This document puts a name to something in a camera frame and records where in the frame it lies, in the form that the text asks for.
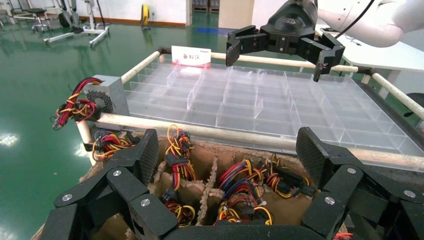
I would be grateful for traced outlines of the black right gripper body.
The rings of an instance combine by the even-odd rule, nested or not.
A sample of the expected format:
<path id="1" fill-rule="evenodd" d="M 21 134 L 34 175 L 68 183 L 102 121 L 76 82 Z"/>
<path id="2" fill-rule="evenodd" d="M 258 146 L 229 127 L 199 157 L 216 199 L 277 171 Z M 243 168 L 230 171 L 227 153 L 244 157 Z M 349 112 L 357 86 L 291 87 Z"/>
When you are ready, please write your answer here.
<path id="1" fill-rule="evenodd" d="M 296 55 L 302 38 L 314 39 L 318 20 L 313 0 L 288 0 L 260 27 L 266 51 Z"/>

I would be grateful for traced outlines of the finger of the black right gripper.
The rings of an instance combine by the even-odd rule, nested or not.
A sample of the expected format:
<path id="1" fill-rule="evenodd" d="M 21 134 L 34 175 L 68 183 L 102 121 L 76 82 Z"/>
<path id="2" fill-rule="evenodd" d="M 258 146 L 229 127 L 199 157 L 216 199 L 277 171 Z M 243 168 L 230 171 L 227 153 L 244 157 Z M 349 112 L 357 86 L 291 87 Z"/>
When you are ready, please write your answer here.
<path id="1" fill-rule="evenodd" d="M 227 34 L 226 66 L 231 67 L 240 55 L 266 50 L 268 36 L 260 33 L 255 25 L 249 25 Z"/>
<path id="2" fill-rule="evenodd" d="M 299 56 L 315 65 L 314 82 L 318 82 L 321 75 L 328 75 L 331 68 L 340 63 L 345 50 L 345 46 L 327 32 L 318 41 L 303 37 L 299 43 Z"/>

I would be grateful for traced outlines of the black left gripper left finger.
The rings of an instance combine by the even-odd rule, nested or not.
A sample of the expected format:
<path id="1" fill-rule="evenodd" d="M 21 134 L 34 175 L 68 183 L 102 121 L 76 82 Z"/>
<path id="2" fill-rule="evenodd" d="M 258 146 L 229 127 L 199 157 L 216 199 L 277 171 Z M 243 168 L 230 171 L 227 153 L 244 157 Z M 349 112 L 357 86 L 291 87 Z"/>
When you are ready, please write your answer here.
<path id="1" fill-rule="evenodd" d="M 88 240 L 110 217 L 120 214 L 139 240 L 162 240 L 177 218 L 148 184 L 159 160 L 157 131 L 118 150 L 103 168 L 61 193 L 41 232 L 43 240 Z"/>

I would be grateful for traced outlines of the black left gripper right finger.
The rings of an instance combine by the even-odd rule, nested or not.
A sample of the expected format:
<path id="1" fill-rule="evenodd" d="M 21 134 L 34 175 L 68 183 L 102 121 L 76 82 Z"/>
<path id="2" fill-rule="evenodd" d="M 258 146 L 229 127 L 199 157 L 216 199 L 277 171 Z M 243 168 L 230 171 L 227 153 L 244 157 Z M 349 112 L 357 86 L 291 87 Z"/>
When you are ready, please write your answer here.
<path id="1" fill-rule="evenodd" d="M 385 240 L 424 237 L 424 196 L 363 164 L 347 148 L 325 143 L 309 127 L 298 130 L 295 151 L 318 194 L 302 224 L 331 240 L 349 213 L 383 228 Z"/>

